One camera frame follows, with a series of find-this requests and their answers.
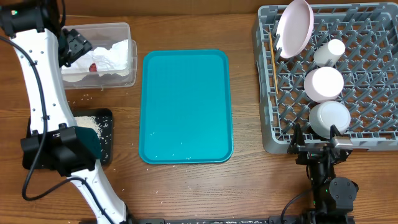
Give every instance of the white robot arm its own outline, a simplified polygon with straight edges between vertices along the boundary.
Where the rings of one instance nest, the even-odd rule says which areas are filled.
[[[38,164],[57,169],[61,175],[66,176],[90,205],[97,223],[135,223],[127,206],[116,195],[104,174],[99,161],[98,152],[101,149],[98,147],[98,137],[92,129],[76,126],[63,88],[60,62],[65,65],[72,63],[91,49],[91,44],[84,37],[80,37],[80,34],[76,39],[73,39],[73,34],[68,39],[70,36],[65,36],[60,30],[58,20],[56,1],[29,1],[0,7],[0,26],[10,40],[23,49],[35,63],[47,112],[46,119],[43,116],[40,89],[32,65],[27,56],[15,48],[30,103],[32,137],[21,140],[24,158],[35,157],[40,140],[46,139],[48,142]],[[84,41],[82,45],[75,45],[80,50],[74,55],[68,44],[79,44],[79,40]],[[66,50],[60,50],[59,44],[64,45]],[[28,166],[26,164],[30,169],[38,166],[32,160],[25,162],[25,168]]]

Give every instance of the white bowl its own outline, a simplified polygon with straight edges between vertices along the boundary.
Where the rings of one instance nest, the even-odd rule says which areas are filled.
[[[332,67],[312,70],[304,80],[305,93],[311,100],[318,103],[335,100],[343,87],[343,76]]]

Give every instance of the white paper towel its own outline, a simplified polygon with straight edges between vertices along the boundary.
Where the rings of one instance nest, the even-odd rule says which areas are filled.
[[[69,68],[63,66],[62,74],[89,72],[89,68],[93,63],[96,65],[97,72],[124,70],[127,68],[128,53],[128,40],[113,44],[112,48],[109,50],[104,47],[97,47],[81,56],[76,62],[73,62]],[[128,74],[128,72],[119,73],[121,76]],[[83,79],[83,77],[64,75],[63,79],[68,82],[77,82]]]

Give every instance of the chopstick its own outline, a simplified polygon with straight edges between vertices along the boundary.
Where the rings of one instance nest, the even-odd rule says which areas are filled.
[[[272,72],[274,73],[275,92],[278,95],[278,78],[276,77],[276,66],[274,58],[274,44],[272,43],[272,34],[269,32],[269,45],[271,48]]]

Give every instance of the wooden surface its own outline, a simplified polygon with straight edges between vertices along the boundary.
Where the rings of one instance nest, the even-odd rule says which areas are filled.
[[[0,0],[0,6],[21,0]],[[68,15],[79,16],[171,16],[257,13],[261,6],[288,5],[292,0],[65,0]],[[370,0],[307,0],[309,4],[347,4]],[[398,2],[377,0],[376,2]]]
[[[68,18],[68,24],[128,22],[138,45],[137,82],[130,88],[68,90],[74,109],[109,108],[115,118],[114,159],[105,167],[113,189],[137,218],[250,218],[280,215],[285,204],[310,187],[295,156],[271,155],[261,142],[259,84],[251,27],[254,14],[225,16]],[[221,49],[229,58],[234,153],[223,164],[151,166],[138,154],[142,60],[153,50]],[[0,43],[0,223],[77,223],[94,218],[72,184],[26,202],[22,149],[29,102],[17,57]],[[89,94],[92,100],[82,99]],[[354,152],[336,166],[338,176],[359,184],[357,223],[398,223],[398,152]],[[36,171],[28,193],[63,180]],[[288,209],[299,214],[303,198]]]

